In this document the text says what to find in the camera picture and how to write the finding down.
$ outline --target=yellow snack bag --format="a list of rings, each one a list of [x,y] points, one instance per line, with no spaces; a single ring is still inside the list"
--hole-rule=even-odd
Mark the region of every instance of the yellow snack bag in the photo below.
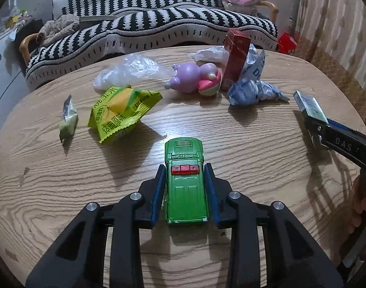
[[[97,129],[99,143],[120,138],[135,127],[163,97],[159,92],[111,87],[92,107],[88,127]]]

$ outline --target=pink toy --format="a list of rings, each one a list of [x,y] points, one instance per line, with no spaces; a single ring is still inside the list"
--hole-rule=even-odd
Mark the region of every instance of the pink toy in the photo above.
[[[176,71],[166,89],[173,89],[183,93],[199,91],[200,94],[211,96],[216,94],[220,87],[221,73],[213,63],[198,66],[195,63],[175,64],[172,68]]]

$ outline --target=wooden table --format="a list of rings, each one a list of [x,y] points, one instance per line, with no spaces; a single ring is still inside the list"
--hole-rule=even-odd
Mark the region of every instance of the wooden table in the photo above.
[[[170,66],[190,61],[187,53],[202,48],[143,54]],[[205,161],[234,190],[263,204],[283,201],[338,261],[347,235],[350,188],[359,169],[335,152],[312,148],[292,94],[301,90],[316,96],[329,118],[362,133],[366,128],[324,74],[304,60],[267,52],[262,79],[279,86],[291,100],[249,108],[230,107],[224,96],[182,96],[165,90],[160,79],[144,80],[135,87],[158,90],[163,100],[131,135],[100,145],[96,133],[85,126],[99,98],[92,83],[99,71],[121,60],[93,64],[36,90],[14,108],[0,132],[0,255],[22,283],[86,203],[107,205],[138,190],[163,163],[164,143],[180,136],[201,139]],[[69,94],[79,123],[70,148],[64,149],[58,127]],[[170,228],[159,222],[153,231],[141,230],[140,239],[146,287],[224,287],[229,230],[224,233],[212,224]],[[263,249],[261,257],[264,275]]]

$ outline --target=plastic bag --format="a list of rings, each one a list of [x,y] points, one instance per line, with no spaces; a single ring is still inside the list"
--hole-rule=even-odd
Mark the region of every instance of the plastic bag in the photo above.
[[[214,46],[212,48],[199,50],[196,53],[188,54],[188,56],[194,59],[195,62],[215,62],[221,63],[223,65],[227,64],[228,55],[229,53],[226,51],[224,46]],[[247,78],[249,80],[258,81],[262,74],[265,60],[265,51],[262,50],[259,54],[256,50],[256,47],[253,44],[250,44],[247,59],[244,63],[242,72],[240,73],[239,80],[242,78]]]
[[[155,91],[111,87],[92,106],[88,127],[98,130],[100,144],[121,138],[162,98]]]
[[[229,53],[225,50],[223,45],[214,46],[212,48],[199,50],[196,53],[188,53],[195,62],[211,62],[221,63],[226,65]]]
[[[63,118],[64,122],[62,122],[59,126],[59,137],[62,144],[64,139],[73,136],[75,133],[76,124],[78,122],[78,111],[76,110],[76,106],[73,103],[72,95],[68,96],[64,102]]]
[[[165,79],[175,76],[175,72],[154,60],[132,53],[120,65],[101,71],[95,78],[95,91],[107,91],[110,87],[126,87],[138,80]]]

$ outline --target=red cigarette box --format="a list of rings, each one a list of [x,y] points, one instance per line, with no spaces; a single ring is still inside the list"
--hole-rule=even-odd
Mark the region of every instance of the red cigarette box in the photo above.
[[[220,87],[222,90],[228,90],[234,82],[238,81],[247,59],[250,43],[251,39],[243,32],[234,28],[228,30],[224,40],[224,48],[230,55],[223,73]]]

